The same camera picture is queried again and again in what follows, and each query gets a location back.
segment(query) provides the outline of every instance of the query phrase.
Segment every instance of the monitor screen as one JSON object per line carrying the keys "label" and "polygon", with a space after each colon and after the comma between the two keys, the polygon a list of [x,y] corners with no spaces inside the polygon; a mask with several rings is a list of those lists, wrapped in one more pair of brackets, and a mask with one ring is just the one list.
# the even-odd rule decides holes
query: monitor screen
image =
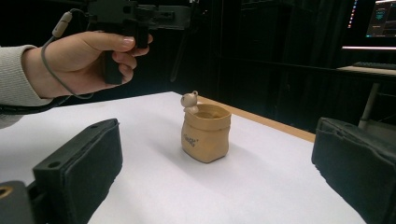
{"label": "monitor screen", "polygon": [[353,0],[343,49],[396,50],[396,0]]}

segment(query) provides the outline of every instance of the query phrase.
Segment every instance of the keyboard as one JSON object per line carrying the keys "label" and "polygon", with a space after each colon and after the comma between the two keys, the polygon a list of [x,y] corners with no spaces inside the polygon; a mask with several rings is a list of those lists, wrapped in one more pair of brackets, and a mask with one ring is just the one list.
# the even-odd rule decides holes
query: keyboard
{"label": "keyboard", "polygon": [[396,63],[363,63],[357,62],[353,63],[354,67],[365,67],[365,68],[376,68],[376,69],[386,69],[386,70],[396,70]]}

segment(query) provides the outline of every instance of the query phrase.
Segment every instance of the brown bag-shaped container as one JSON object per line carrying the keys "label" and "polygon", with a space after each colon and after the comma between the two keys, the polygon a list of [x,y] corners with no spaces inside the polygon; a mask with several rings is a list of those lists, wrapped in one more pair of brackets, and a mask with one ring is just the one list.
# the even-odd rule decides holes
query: brown bag-shaped container
{"label": "brown bag-shaped container", "polygon": [[191,157],[209,163],[228,152],[231,113],[218,105],[197,106],[197,113],[185,113],[181,145]]}

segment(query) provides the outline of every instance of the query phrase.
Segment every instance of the hand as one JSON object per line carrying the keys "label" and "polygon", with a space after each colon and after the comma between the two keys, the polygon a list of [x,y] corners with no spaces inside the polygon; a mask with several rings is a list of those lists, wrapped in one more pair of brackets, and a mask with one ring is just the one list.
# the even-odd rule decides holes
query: hand
{"label": "hand", "polygon": [[[136,56],[145,55],[149,48],[136,49],[133,37],[84,32],[50,43],[45,51],[49,67],[75,94],[85,94],[116,87],[106,84],[101,55],[113,50],[113,60],[123,74],[122,84],[130,81],[136,68]],[[28,49],[22,54],[22,68],[35,92],[41,98],[70,95],[47,70],[41,60],[41,48]]]}

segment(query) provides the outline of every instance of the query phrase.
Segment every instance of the knit sweater cuff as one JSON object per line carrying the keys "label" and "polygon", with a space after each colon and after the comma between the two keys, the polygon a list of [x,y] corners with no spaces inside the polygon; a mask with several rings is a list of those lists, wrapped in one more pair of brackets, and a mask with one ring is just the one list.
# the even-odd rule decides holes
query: knit sweater cuff
{"label": "knit sweater cuff", "polygon": [[21,56],[35,46],[0,48],[0,105],[47,105],[51,99],[41,99],[23,72]]}

